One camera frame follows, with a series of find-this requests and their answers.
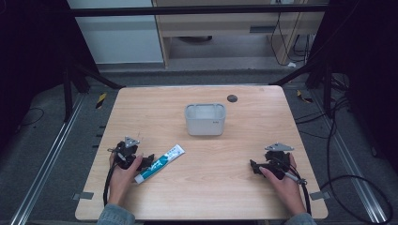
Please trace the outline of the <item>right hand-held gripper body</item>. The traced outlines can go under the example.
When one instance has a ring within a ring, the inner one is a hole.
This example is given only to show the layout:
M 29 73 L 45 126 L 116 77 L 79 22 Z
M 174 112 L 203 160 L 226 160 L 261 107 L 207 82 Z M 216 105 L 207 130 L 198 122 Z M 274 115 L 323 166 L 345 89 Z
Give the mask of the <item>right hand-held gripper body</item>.
M 290 163 L 290 151 L 293 147 L 276 142 L 265 147 L 266 164 L 264 168 L 271 171 L 279 180 L 282 180 L 287 173 L 292 172 Z

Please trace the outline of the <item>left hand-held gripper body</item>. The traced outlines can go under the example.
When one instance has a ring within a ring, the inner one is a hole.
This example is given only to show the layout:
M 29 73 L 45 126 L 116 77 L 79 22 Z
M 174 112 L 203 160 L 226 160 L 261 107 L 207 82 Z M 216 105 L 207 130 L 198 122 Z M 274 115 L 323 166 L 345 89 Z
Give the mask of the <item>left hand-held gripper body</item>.
M 125 140 L 120 141 L 115 148 L 109 148 L 108 151 L 115 155 L 111 168 L 114 169 L 118 166 L 123 170 L 127 170 L 136 159 L 135 153 L 139 143 L 138 140 L 126 136 Z

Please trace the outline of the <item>person's left hand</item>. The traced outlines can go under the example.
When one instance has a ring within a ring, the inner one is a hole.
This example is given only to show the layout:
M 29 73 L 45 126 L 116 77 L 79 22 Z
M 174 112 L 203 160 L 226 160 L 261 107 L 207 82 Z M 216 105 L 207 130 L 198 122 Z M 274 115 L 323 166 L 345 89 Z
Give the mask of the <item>person's left hand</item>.
M 109 189 L 113 195 L 122 194 L 129 188 L 142 164 L 143 158 L 142 155 L 138 155 L 127 169 L 122 169 L 118 164 L 111 164 L 114 171 L 110 179 Z

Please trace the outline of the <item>person's right hand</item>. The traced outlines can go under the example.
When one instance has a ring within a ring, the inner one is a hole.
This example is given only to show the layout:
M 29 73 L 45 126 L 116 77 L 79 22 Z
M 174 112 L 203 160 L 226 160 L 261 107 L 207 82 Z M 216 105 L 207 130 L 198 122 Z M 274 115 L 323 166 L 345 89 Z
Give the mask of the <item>person's right hand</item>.
M 299 185 L 291 178 L 284 177 L 280 180 L 269 169 L 260 167 L 259 170 L 271 183 L 280 198 L 289 199 L 293 196 L 300 195 Z

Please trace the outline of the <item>white and teal toothpaste tube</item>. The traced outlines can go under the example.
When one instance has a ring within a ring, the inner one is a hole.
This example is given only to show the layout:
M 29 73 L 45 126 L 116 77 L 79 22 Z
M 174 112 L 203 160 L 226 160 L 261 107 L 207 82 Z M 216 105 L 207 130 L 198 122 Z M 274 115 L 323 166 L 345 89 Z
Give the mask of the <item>white and teal toothpaste tube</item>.
M 182 156 L 184 153 L 185 150 L 179 144 L 176 144 L 169 151 L 167 151 L 160 158 L 158 158 L 155 162 L 153 162 L 147 169 L 136 175 L 134 177 L 135 182 L 137 184 L 142 184 L 145 180 L 158 173 L 166 165 L 171 163 L 176 158 Z

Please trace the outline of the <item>grey tape piece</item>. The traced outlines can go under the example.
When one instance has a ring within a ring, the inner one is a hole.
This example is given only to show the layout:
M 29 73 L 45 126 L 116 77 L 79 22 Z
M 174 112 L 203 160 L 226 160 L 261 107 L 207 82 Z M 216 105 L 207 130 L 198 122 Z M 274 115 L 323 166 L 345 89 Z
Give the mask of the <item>grey tape piece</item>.
M 74 193 L 72 195 L 72 199 L 74 201 L 78 201 L 80 199 L 91 200 L 93 196 L 94 196 L 93 192 L 80 192 L 80 193 Z
M 328 191 L 318 191 L 318 192 L 313 192 L 313 193 L 311 193 L 311 194 L 310 194 L 310 198 L 311 198 L 313 201 L 321 200 L 321 199 L 327 200 L 327 199 L 330 198 L 330 194 L 329 194 Z

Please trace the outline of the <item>yellow and black tape strip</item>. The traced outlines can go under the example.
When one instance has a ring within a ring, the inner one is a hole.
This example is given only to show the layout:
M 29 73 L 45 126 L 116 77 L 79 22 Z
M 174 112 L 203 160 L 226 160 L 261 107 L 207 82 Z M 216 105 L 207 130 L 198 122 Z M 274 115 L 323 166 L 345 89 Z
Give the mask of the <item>yellow and black tape strip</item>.
M 106 99 L 106 96 L 107 96 L 107 93 L 101 93 L 99 95 L 98 101 L 97 101 L 96 106 L 95 106 L 96 109 L 101 108 L 104 100 Z
M 311 93 L 308 90 L 298 90 L 297 91 L 297 96 L 299 99 L 306 103 L 313 103 L 313 98 L 311 96 Z

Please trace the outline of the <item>grey plastic container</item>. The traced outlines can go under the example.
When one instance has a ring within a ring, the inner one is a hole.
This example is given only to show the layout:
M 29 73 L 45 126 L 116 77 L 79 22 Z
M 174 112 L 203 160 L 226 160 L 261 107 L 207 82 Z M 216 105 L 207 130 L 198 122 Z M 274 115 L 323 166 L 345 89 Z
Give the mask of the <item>grey plastic container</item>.
M 185 108 L 188 133 L 192 136 L 218 136 L 224 131 L 226 108 L 221 103 L 189 104 Z

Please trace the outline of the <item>black metal stand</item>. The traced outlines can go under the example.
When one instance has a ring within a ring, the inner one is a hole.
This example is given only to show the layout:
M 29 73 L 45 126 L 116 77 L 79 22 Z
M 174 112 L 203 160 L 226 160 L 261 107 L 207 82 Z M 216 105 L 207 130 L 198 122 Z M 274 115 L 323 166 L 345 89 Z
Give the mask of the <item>black metal stand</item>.
M 86 76 L 105 84 L 112 89 L 124 88 L 124 85 L 112 82 L 105 77 L 101 76 L 98 72 L 84 67 L 76 63 L 74 60 L 68 60 L 63 71 L 63 88 L 65 100 L 65 117 L 64 121 L 68 122 L 73 113 L 73 100 L 71 93 L 71 86 L 74 85 L 79 93 L 87 93 L 90 90 L 90 85 L 86 80 Z
M 288 82 L 296 79 L 298 76 L 308 73 L 309 76 L 305 85 L 309 89 L 315 89 L 319 85 L 323 86 L 323 109 L 328 117 L 331 117 L 331 66 L 327 60 L 309 60 L 306 65 L 295 70 L 284 78 L 276 82 L 271 82 L 270 85 L 285 85 Z

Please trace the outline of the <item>white cabinet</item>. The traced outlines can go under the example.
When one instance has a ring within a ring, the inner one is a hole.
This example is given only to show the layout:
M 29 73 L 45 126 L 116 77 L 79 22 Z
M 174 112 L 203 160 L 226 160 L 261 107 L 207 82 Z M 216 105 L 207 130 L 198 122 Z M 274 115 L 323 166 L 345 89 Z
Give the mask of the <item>white cabinet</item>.
M 67 0 L 71 9 L 146 8 L 151 0 Z M 98 65 L 162 63 L 154 16 L 77 17 Z

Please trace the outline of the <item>dark curtain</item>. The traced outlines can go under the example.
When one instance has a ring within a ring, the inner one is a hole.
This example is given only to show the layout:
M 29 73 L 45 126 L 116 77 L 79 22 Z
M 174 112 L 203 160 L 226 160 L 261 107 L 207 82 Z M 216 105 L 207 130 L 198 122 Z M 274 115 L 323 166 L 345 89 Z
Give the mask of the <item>dark curtain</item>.
M 97 71 L 76 20 L 48 15 L 67 0 L 0 0 L 0 154 L 38 93 L 63 82 L 62 38 L 77 63 Z
M 398 0 L 329 0 L 312 56 L 328 53 L 376 152 L 398 174 Z

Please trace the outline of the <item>light wooden desk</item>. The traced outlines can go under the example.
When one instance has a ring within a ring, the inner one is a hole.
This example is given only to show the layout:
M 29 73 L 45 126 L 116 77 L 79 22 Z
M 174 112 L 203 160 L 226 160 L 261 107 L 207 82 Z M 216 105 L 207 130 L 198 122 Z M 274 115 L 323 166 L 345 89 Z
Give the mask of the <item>light wooden desk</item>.
M 151 0 L 155 7 L 310 5 L 329 0 Z M 299 36 L 317 33 L 323 12 L 274 12 L 158 15 L 156 22 L 164 58 L 172 38 L 265 34 L 277 61 L 285 64 Z

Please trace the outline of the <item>aluminium floor rail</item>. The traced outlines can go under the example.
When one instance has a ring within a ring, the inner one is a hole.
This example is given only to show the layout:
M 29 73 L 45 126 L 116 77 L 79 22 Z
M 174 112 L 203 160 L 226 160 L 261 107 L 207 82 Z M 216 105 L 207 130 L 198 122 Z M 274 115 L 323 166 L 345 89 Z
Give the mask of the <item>aluminium floor rail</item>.
M 28 189 L 22 203 L 11 218 L 9 225 L 25 225 L 26 221 L 28 220 L 34 206 L 38 201 L 38 197 L 40 196 L 48 177 L 53 170 L 54 164 L 63 149 L 69 133 L 81 111 L 84 99 L 85 94 L 77 95 L 76 101 L 72 105 L 72 113 L 70 118 L 64 122 L 60 128 L 49 150 L 49 153 L 41 164 L 32 185 Z
M 369 225 L 390 225 L 390 219 L 393 216 L 393 210 L 390 210 L 390 215 L 387 216 L 383 211 L 379 201 L 377 200 L 374 190 L 376 187 L 372 182 L 365 179 L 362 175 L 362 172 L 352 158 L 351 154 L 348 152 L 348 148 L 345 145 L 345 142 L 337 129 L 335 120 L 333 118 L 333 114 L 335 113 L 335 109 L 340 106 L 344 106 L 346 100 L 342 101 L 337 100 L 336 104 L 333 108 L 331 108 L 331 117 L 328 117 L 323 109 L 323 101 L 321 95 L 316 91 L 311 91 L 311 95 L 313 96 L 314 104 L 318 107 L 318 109 L 322 113 L 323 121 L 325 122 L 327 128 L 329 129 L 328 143 L 327 143 L 327 175 L 328 182 L 327 186 L 330 188 L 331 194 L 334 196 L 335 201 L 353 218 L 358 221 L 362 221 L 363 223 L 367 223 Z M 330 174 L 330 144 L 333 143 L 335 146 L 335 150 L 339 154 L 341 161 L 343 162 L 344 168 L 347 171 L 347 174 L 338 175 L 336 177 L 331 177 Z M 347 206 L 344 206 L 341 202 L 341 199 L 337 196 L 334 191 L 333 183 L 338 180 L 349 179 L 353 184 L 357 194 L 360 198 L 360 201 L 368 215 L 368 218 L 362 218 L 356 215 L 352 210 L 350 210 Z

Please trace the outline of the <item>black horizontal frame bar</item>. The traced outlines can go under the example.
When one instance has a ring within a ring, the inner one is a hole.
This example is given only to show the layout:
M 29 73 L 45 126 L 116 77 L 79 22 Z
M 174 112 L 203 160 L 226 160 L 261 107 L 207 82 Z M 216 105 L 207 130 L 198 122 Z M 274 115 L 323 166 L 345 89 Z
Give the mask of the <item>black horizontal frame bar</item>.
M 231 13 L 274 13 L 274 12 L 320 12 L 328 4 L 304 5 L 236 5 L 236 6 L 192 6 L 192 7 L 125 7 L 125 8 L 80 8 L 67 13 L 74 17 L 101 16 L 146 16 L 146 15 L 191 15 Z

